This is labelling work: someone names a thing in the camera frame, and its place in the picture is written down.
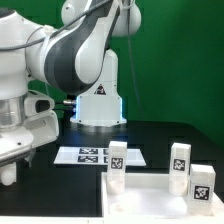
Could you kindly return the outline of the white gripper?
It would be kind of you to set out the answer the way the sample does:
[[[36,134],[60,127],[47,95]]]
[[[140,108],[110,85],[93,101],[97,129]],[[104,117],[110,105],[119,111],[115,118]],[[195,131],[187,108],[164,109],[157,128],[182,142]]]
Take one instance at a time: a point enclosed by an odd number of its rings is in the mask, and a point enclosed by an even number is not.
[[[23,158],[32,167],[36,147],[55,141],[59,136],[57,115],[54,111],[28,117],[21,127],[0,132],[0,167]]]

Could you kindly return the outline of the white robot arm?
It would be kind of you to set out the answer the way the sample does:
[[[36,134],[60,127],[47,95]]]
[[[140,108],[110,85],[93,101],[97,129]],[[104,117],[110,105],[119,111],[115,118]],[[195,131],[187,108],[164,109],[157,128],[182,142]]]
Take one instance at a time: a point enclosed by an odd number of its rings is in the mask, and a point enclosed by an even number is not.
[[[135,0],[65,0],[61,18],[56,29],[0,7],[0,167],[59,135],[54,100],[28,83],[87,91],[102,74],[110,38],[134,34],[141,23]]]

